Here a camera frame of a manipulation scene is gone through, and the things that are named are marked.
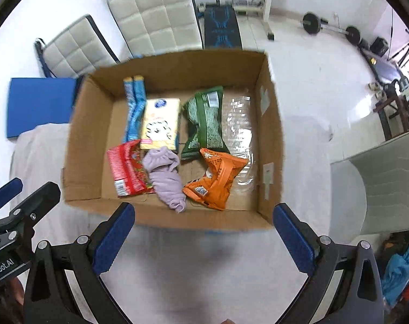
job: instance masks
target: blue cloth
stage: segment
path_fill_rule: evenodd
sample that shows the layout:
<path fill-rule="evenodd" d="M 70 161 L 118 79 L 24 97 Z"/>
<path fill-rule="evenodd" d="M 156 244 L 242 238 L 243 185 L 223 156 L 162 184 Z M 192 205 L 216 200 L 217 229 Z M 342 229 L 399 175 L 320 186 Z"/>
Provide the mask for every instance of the blue cloth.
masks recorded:
<path fill-rule="evenodd" d="M 403 292 L 409 281 L 409 247 L 404 254 L 392 255 L 386 266 L 382 280 L 383 296 L 391 307 L 397 303 L 398 297 Z"/>
<path fill-rule="evenodd" d="M 47 123 L 68 123 L 76 79 L 12 78 L 9 84 L 6 137 L 13 138 Z"/>
<path fill-rule="evenodd" d="M 141 118 L 146 107 L 146 91 L 143 77 L 136 76 L 129 84 L 124 81 L 128 101 L 128 118 L 124 143 L 140 138 Z"/>
<path fill-rule="evenodd" d="M 126 101 L 128 102 L 128 117 L 126 120 L 125 136 L 123 140 L 123 142 L 126 143 L 127 141 L 130 141 L 129 131 L 131 127 L 132 114 L 134 113 L 135 106 L 137 105 L 134 95 L 134 82 L 131 77 L 124 79 L 124 89 Z"/>

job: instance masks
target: gray chair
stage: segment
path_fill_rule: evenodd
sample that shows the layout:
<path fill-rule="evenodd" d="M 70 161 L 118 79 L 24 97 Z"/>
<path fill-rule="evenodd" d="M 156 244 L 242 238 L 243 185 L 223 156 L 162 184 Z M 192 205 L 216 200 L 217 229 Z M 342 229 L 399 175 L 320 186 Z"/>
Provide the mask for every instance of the gray chair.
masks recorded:
<path fill-rule="evenodd" d="M 119 62 L 90 15 L 44 45 L 42 57 L 56 77 L 79 77 Z"/>
<path fill-rule="evenodd" d="M 332 163 L 331 184 L 334 242 L 409 230 L 409 132 Z"/>

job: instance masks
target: green snack bag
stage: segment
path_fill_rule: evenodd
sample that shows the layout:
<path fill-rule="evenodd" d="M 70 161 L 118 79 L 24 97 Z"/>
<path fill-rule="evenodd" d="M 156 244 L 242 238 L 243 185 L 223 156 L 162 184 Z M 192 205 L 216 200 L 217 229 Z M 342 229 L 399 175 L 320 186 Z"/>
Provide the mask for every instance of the green snack bag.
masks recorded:
<path fill-rule="evenodd" d="M 223 87 L 197 92 L 183 106 L 188 123 L 188 140 L 181 159 L 200 156 L 200 148 L 230 153 L 221 132 Z"/>

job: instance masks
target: white floor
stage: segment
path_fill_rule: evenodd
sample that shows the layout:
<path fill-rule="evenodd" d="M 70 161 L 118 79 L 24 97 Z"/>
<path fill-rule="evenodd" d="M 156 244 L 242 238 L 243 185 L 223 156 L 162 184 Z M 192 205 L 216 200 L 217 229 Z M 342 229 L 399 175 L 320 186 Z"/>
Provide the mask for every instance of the white floor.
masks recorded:
<path fill-rule="evenodd" d="M 373 80 L 365 60 L 339 33 L 307 34 L 297 21 L 271 17 L 275 41 L 258 18 L 238 17 L 243 47 L 271 56 L 282 115 L 302 114 L 329 122 L 334 137 L 330 161 L 348 158 L 385 141 L 372 113 Z"/>

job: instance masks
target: metal bolt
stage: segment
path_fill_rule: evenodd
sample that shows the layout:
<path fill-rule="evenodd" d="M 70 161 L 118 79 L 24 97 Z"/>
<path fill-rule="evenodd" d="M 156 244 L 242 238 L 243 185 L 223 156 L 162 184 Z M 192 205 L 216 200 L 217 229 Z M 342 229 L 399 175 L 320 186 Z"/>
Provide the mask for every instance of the metal bolt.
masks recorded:
<path fill-rule="evenodd" d="M 368 250 L 371 247 L 371 245 L 368 241 L 362 240 L 361 247 L 364 248 L 365 250 Z"/>
<path fill-rule="evenodd" d="M 329 245 L 331 243 L 331 238 L 328 236 L 320 236 L 320 242 L 324 245 Z"/>
<path fill-rule="evenodd" d="M 47 241 L 42 240 L 39 244 L 38 244 L 38 248 L 40 250 L 44 250 L 47 247 Z"/>
<path fill-rule="evenodd" d="M 77 242 L 80 245 L 84 245 L 87 241 L 89 240 L 89 238 L 86 235 L 81 235 L 78 239 Z"/>
<path fill-rule="evenodd" d="M 8 239 L 14 240 L 16 238 L 16 236 L 17 236 L 17 232 L 14 230 L 11 233 L 9 233 Z"/>

